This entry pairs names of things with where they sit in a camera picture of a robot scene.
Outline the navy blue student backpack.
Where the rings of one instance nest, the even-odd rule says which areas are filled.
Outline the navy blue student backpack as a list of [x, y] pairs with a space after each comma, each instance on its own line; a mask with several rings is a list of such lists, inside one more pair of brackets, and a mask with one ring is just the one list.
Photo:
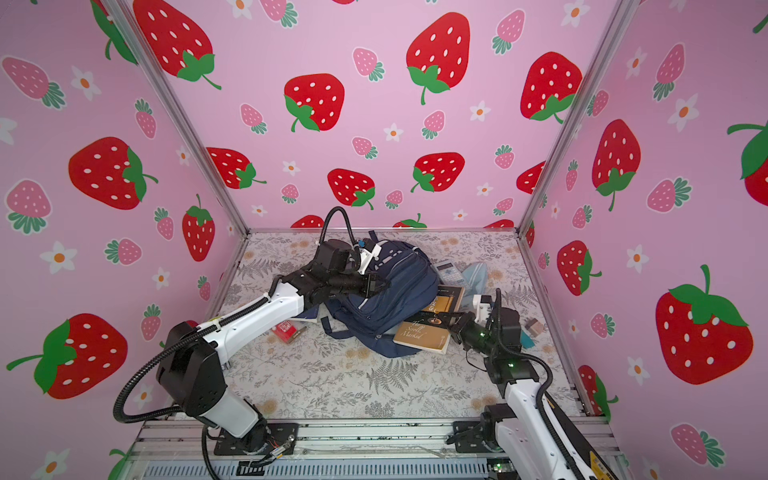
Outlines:
[[395, 333], [405, 320], [436, 298], [438, 275], [429, 257], [410, 243], [381, 240], [374, 231], [369, 232], [365, 242], [380, 247], [368, 271], [386, 280], [387, 288], [368, 299], [354, 294], [332, 298], [295, 319], [319, 322], [324, 332], [337, 340], [355, 337], [387, 358], [415, 355], [419, 350], [397, 344]]

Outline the brown book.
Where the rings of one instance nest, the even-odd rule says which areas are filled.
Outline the brown book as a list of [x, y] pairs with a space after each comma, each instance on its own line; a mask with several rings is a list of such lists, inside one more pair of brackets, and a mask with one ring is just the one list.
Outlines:
[[418, 350], [445, 354], [451, 340], [451, 329], [444, 330], [424, 325], [419, 322], [421, 312], [458, 312], [464, 296], [464, 288], [439, 285], [437, 296], [424, 309], [418, 311], [401, 323], [394, 335], [394, 342]]

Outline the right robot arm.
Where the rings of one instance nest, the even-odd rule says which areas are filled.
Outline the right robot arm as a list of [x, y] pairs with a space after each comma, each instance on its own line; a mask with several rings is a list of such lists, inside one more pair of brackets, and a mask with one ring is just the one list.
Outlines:
[[477, 439], [484, 448], [506, 455], [519, 479], [592, 479], [593, 471], [568, 437], [548, 400], [553, 381], [550, 366], [524, 353], [520, 315], [502, 305], [501, 292], [482, 295], [473, 312], [440, 313], [451, 339], [467, 353], [483, 356], [484, 371], [503, 401], [483, 411], [464, 429], [458, 423], [445, 443], [467, 445]]

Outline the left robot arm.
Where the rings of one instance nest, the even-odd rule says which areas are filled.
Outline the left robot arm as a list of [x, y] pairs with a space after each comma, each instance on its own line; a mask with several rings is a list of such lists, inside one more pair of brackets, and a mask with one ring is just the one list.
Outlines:
[[[229, 390], [224, 366], [257, 337], [329, 299], [347, 294], [371, 298], [384, 291], [388, 281], [370, 267], [381, 252], [374, 234], [346, 242], [320, 237], [307, 265], [275, 277], [268, 292], [256, 300], [196, 328], [178, 324], [169, 344], [121, 389], [114, 419], [131, 424], [182, 412], [204, 427], [224, 431], [242, 451], [260, 451], [269, 437], [267, 421], [255, 406]], [[126, 413], [129, 394], [151, 370], [157, 372], [173, 405], [147, 414]]]

